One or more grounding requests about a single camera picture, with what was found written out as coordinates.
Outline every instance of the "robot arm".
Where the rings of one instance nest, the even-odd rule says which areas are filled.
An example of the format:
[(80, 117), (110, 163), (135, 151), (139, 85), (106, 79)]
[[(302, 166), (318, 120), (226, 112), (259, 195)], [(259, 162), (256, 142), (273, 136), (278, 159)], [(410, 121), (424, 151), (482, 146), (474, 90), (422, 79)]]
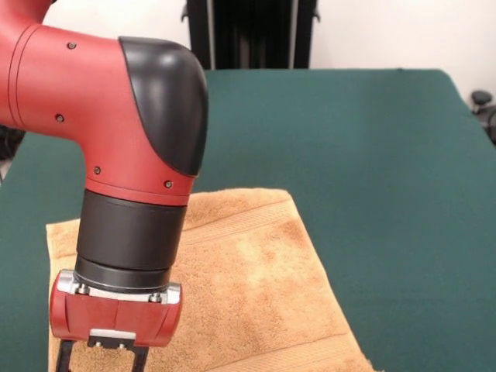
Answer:
[(205, 76), (176, 43), (43, 26), (51, 3), (0, 0), (0, 122), (84, 154), (77, 263), (53, 285), (52, 331), (165, 346), (181, 310), (169, 276), (205, 148)]

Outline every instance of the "table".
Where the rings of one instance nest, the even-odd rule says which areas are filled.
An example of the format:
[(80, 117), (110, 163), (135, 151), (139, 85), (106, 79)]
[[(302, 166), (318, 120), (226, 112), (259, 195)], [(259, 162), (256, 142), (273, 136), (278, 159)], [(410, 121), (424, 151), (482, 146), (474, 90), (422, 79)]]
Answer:
[[(496, 366), (496, 156), (442, 71), (211, 71), (196, 191), (291, 192), (376, 369)], [(45, 225), (84, 165), (29, 134), (0, 190), (0, 370), (47, 370)]]

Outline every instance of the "bolt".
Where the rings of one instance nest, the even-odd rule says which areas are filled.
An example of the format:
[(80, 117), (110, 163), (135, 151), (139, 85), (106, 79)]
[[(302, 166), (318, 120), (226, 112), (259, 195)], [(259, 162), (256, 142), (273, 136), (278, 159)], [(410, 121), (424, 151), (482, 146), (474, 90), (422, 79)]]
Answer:
[(77, 289), (78, 294), (80, 295), (86, 295), (89, 293), (89, 288), (86, 284), (81, 284), (79, 288)]
[(154, 293), (150, 296), (150, 302), (161, 302), (162, 297), (160, 296), (160, 293)]

